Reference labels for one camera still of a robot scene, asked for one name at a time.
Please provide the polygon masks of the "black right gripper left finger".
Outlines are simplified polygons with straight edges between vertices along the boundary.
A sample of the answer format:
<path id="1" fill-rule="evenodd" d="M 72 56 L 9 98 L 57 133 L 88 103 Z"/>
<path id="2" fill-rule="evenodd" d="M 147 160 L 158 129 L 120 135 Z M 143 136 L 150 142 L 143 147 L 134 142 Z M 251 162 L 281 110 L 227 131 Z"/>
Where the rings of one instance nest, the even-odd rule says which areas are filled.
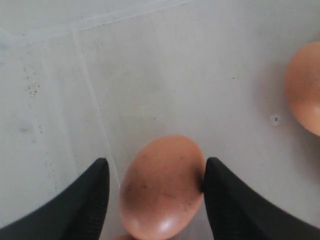
<path id="1" fill-rule="evenodd" d="M 106 158 L 98 158 L 55 198 L 1 228 L 2 240 L 98 240 L 110 194 Z"/>

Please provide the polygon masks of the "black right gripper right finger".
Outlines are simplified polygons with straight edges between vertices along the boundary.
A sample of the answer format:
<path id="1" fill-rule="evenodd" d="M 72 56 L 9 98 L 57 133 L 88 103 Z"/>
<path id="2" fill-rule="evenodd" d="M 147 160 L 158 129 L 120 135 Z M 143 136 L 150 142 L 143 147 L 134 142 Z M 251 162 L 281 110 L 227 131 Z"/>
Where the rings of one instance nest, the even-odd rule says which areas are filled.
<path id="1" fill-rule="evenodd" d="M 202 184 L 215 240 L 318 240 L 320 230 L 275 206 L 218 158 L 206 161 Z"/>

